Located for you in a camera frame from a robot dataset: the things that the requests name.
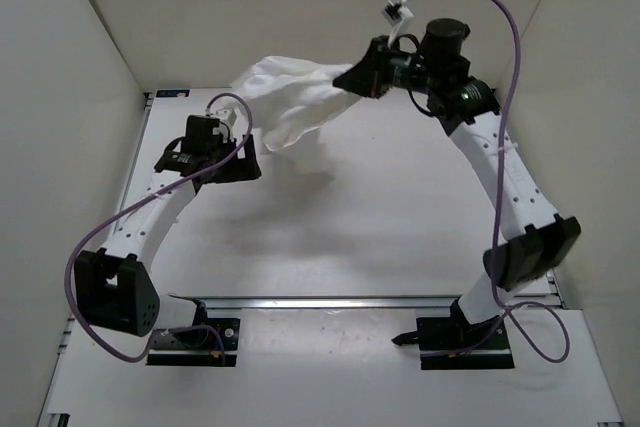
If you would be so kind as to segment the white pleated skirt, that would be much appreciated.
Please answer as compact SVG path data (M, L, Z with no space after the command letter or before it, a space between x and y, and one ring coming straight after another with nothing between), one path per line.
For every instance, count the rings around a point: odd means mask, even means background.
M230 87L249 105L265 147L276 152L359 101L357 95L333 86L333 81L351 68L350 64L267 56L232 81Z

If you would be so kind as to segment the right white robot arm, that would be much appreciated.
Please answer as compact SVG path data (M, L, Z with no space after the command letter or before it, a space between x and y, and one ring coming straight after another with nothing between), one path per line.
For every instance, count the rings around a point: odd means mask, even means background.
M426 116L439 121L469 161L500 217L503 244L484 253L484 273L451 307L449 338L465 348L483 337L501 303L556 267L581 233L577 219L563 217L536 185L501 126L503 110L492 89L470 75L461 53L469 34L467 24L441 18L428 23L414 52L375 37L333 82L363 98L378 99L390 88L426 95Z

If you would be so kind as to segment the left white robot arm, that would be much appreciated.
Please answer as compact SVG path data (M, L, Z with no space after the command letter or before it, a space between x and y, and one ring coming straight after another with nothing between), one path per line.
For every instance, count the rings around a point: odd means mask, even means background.
M76 302L89 325L138 337L174 329L188 345L206 339L209 320L197 301L158 294L151 266L177 217L204 185L260 177L253 137L235 138L236 119L231 109L189 116L184 135L165 147L154 166L150 202L125 215L97 250L78 255Z

